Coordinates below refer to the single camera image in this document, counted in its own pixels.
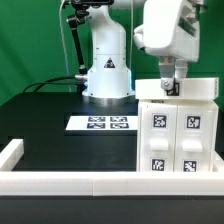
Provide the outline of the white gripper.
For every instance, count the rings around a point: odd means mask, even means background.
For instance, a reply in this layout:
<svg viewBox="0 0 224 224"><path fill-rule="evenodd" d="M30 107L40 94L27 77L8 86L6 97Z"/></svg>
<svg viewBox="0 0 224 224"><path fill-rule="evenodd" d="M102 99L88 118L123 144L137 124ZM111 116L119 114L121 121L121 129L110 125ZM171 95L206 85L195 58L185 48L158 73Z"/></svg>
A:
<svg viewBox="0 0 224 224"><path fill-rule="evenodd" d="M194 10L189 0L147 0L143 24L134 29L137 48L160 56L161 88L165 91L174 86L174 69L175 78L182 79L187 76L188 62L198 61L200 25L191 18Z"/></svg>

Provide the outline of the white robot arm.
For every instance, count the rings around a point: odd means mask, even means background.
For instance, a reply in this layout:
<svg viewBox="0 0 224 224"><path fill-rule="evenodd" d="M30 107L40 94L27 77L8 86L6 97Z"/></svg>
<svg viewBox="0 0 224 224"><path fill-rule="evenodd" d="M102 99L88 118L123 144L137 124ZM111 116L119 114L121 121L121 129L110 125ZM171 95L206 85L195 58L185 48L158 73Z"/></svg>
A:
<svg viewBox="0 0 224 224"><path fill-rule="evenodd" d="M138 49L159 58L161 88L174 88L177 62L199 58L198 14L203 0L114 0L116 10L143 9L143 24L134 29ZM87 10L92 30L93 64L83 97L91 102L122 102L134 96L131 71L126 66L126 31L111 19L109 7Z"/></svg>

